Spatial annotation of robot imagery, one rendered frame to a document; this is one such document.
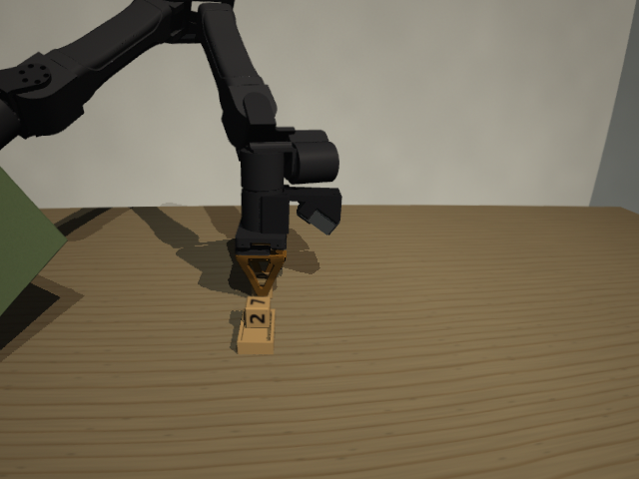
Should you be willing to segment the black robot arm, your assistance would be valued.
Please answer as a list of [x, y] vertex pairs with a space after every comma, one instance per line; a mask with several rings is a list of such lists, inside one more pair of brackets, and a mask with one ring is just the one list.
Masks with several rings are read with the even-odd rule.
[[[202, 3], [195, 12], [192, 1], [221, 3]], [[339, 189], [290, 187], [284, 177], [292, 185], [333, 182], [337, 149], [323, 130], [276, 127], [276, 101], [251, 62], [234, 4], [133, 0], [80, 39], [0, 70], [0, 150], [18, 135], [26, 140], [64, 131], [107, 80], [152, 47], [202, 41], [219, 91], [222, 123], [241, 162], [241, 187], [283, 188], [279, 195], [262, 196], [262, 234], [287, 235], [290, 202], [300, 201], [297, 216], [330, 235], [340, 223]]]

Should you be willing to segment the tan number cube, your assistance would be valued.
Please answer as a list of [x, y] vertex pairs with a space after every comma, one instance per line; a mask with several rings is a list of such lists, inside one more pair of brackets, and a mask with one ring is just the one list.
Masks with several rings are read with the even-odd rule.
[[248, 296], [245, 306], [246, 328], [269, 328], [271, 320], [271, 298]]
[[[264, 286], [265, 282], [268, 278], [269, 272], [255, 272], [255, 276], [260, 284], [260, 286]], [[271, 299], [273, 298], [273, 289], [274, 289], [274, 284], [272, 285], [269, 293], [267, 296], [269, 296]], [[252, 288], [252, 296], [256, 296], [253, 288]]]

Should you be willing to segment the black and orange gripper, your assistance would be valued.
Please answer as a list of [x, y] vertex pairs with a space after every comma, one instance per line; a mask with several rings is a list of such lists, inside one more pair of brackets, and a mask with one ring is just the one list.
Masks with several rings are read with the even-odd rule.
[[[262, 234], [262, 196], [282, 192], [283, 189], [251, 191], [242, 188], [242, 217], [235, 236], [235, 256], [257, 296], [268, 295], [287, 258], [287, 251], [282, 250], [287, 248], [287, 235]], [[262, 271], [259, 261], [268, 262], [265, 271]], [[254, 271], [270, 273], [264, 286], [260, 286]]]

